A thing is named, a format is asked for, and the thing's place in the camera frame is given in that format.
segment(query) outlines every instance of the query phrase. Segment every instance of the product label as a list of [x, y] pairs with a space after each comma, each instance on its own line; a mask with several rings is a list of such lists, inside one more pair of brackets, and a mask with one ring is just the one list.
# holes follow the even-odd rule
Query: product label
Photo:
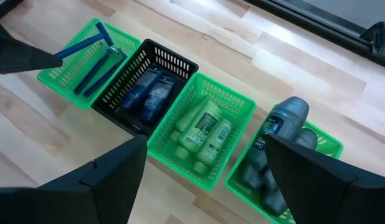
[[226, 125], [226, 124], [223, 124], [223, 127], [219, 133], [219, 135], [217, 136], [216, 140], [220, 143], [223, 143], [224, 139], [227, 137], [227, 135], [229, 134], [230, 132], [230, 129], [231, 127]]
[[199, 146], [202, 145], [205, 142], [207, 135], [205, 133], [191, 133], [189, 136], [186, 137], [187, 142], [195, 142]]
[[136, 85], [147, 87], [153, 80], [158, 76], [159, 71], [148, 69], [145, 73], [137, 80]]
[[266, 141], [263, 138], [264, 134], [277, 134], [280, 130], [284, 120], [276, 117], [269, 116], [265, 122], [262, 124], [262, 127], [259, 130], [257, 139], [255, 141], [254, 147], [260, 150], [264, 150], [266, 147]]
[[209, 113], [204, 113], [202, 118], [198, 121], [197, 125], [195, 128], [200, 129], [203, 133], [208, 135], [213, 127], [216, 125], [217, 119], [210, 115]]
[[206, 157], [210, 158], [211, 160], [215, 160], [217, 154], [219, 153], [220, 149], [212, 144], [209, 145], [209, 148], [202, 152]]
[[149, 108], [159, 108], [163, 99], [166, 99], [170, 92], [169, 85], [164, 83], [156, 83], [150, 91], [150, 97], [145, 101], [144, 106]]

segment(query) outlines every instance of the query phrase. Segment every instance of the razor head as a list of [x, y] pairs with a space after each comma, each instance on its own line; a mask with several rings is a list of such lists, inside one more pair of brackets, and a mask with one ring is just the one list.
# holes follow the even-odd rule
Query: razor head
[[108, 46], [112, 46], [114, 43], [112, 41], [112, 38], [106, 28], [104, 27], [104, 24], [102, 22], [98, 22], [95, 24], [97, 27], [98, 31], [103, 35], [104, 41], [108, 44]]
[[118, 49], [114, 48], [113, 46], [107, 48], [107, 54], [111, 55], [111, 54], [118, 54]]
[[122, 56], [122, 58], [128, 57], [128, 54], [126, 54], [126, 52], [123, 49], [119, 48], [116, 51], [118, 52], [118, 54], [120, 54]]

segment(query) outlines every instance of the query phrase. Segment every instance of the hardwood floor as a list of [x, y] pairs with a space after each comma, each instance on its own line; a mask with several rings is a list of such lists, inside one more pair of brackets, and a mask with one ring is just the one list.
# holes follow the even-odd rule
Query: hardwood floor
[[[292, 95], [345, 145], [342, 161], [385, 176], [385, 68], [237, 0], [25, 0], [1, 23], [55, 53], [93, 17], [167, 46], [258, 105], [211, 192], [148, 158], [129, 223], [268, 223], [223, 182], [271, 107]], [[131, 138], [37, 74], [0, 76], [0, 187], [36, 187]]]

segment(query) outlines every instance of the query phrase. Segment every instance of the green bottle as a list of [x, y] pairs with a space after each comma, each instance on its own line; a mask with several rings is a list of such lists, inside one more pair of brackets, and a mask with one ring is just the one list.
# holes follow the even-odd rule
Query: green bottle
[[213, 132], [206, 139], [205, 144], [197, 155], [197, 161], [192, 167], [197, 173], [204, 174], [209, 167], [213, 167], [220, 155], [221, 148], [231, 132], [231, 122], [220, 120]]
[[174, 142], [178, 141], [180, 134], [186, 130], [186, 128], [188, 127], [188, 124], [195, 117], [195, 115], [198, 113], [198, 111], [205, 105], [205, 103], [208, 101], [208, 99], [209, 99], [209, 97], [205, 97], [204, 100], [202, 100], [190, 112], [188, 112], [181, 119], [179, 119], [178, 122], [176, 122], [176, 124], [174, 125], [174, 130], [170, 134], [170, 138]]
[[221, 118], [221, 113], [220, 108], [214, 103], [206, 102], [178, 139], [180, 146], [176, 148], [176, 155], [180, 159], [187, 158], [190, 153], [198, 152]]

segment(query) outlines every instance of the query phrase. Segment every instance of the basket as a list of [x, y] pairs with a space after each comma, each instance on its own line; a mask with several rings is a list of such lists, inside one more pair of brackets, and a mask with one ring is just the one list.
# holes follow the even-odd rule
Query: basket
[[[70, 47], [81, 42], [89, 37], [98, 34], [95, 24], [100, 22], [100, 19], [92, 19], [66, 46]], [[115, 48], [122, 48], [128, 55], [133, 54], [140, 45], [140, 41], [133, 36], [130, 36], [121, 30], [113, 27], [110, 24], [104, 23], [104, 26], [110, 34]], [[37, 79], [47, 85], [58, 94], [71, 101], [81, 109], [87, 109], [97, 99], [100, 93], [105, 89], [108, 83], [111, 82], [110, 77], [95, 93], [89, 97], [84, 97], [83, 94], [75, 95], [74, 88], [80, 83], [85, 75], [91, 70], [96, 62], [105, 54], [108, 46], [104, 40], [98, 41], [93, 45], [68, 56], [64, 59], [64, 64], [59, 68], [46, 69], [40, 72]], [[84, 88], [87, 90], [89, 86], [95, 83], [106, 71], [119, 61], [120, 57], [110, 57], [105, 65], [95, 74], [93, 79]]]
[[[193, 171], [193, 164], [196, 161], [193, 155], [183, 161], [175, 156], [177, 144], [170, 140], [169, 135], [178, 119], [206, 95], [209, 95], [212, 102], [222, 109], [224, 117], [233, 124], [233, 127], [215, 166], [207, 175], [199, 175]], [[255, 101], [201, 73], [196, 73], [148, 140], [148, 154], [200, 188], [211, 190], [219, 180], [255, 110]]]
[[[313, 124], [306, 122], [305, 127], [314, 131], [318, 136], [318, 144], [316, 151], [321, 152], [327, 156], [331, 156], [335, 159], [338, 159], [342, 153], [343, 145], [337, 139], [325, 133], [321, 129], [317, 128]], [[265, 218], [272, 221], [273, 223], [279, 224], [291, 224], [295, 223], [289, 209], [281, 216], [275, 217], [267, 213], [260, 205], [260, 194], [254, 190], [251, 190], [243, 185], [240, 181], [240, 164], [245, 158], [245, 155], [248, 153], [249, 148], [253, 145], [255, 137], [249, 142], [249, 145], [245, 148], [244, 152], [238, 158], [237, 162], [232, 167], [228, 176], [226, 177], [226, 187], [236, 196], [241, 198], [243, 201], [248, 203], [251, 207], [256, 209], [260, 214]]]
[[[155, 124], [145, 124], [139, 119], [140, 111], [134, 113], [119, 113], [116, 109], [119, 107], [123, 97], [141, 77], [145, 70], [152, 66], [160, 66], [166, 70], [168, 75], [178, 79], [171, 93], [164, 104], [160, 119]], [[161, 121], [163, 115], [171, 107], [172, 103], [178, 97], [181, 90], [186, 85], [194, 72], [198, 70], [198, 65], [194, 62], [174, 53], [162, 45], [146, 39], [131, 56], [129, 61], [119, 70], [112, 82], [105, 91], [94, 102], [92, 108], [104, 115], [107, 119], [117, 124], [124, 130], [137, 135], [144, 134], [150, 136], [155, 127]]]

